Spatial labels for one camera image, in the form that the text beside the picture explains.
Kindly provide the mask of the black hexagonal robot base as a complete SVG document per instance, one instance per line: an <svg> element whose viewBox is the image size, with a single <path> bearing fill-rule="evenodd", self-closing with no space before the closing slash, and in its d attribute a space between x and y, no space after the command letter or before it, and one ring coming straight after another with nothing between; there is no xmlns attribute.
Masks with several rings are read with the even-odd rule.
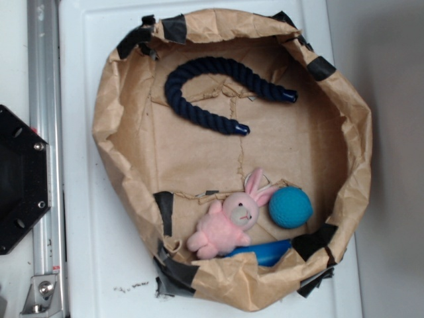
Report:
<svg viewBox="0 0 424 318"><path fill-rule="evenodd" d="M1 255L10 253L50 208L48 143L1 106Z"/></svg>

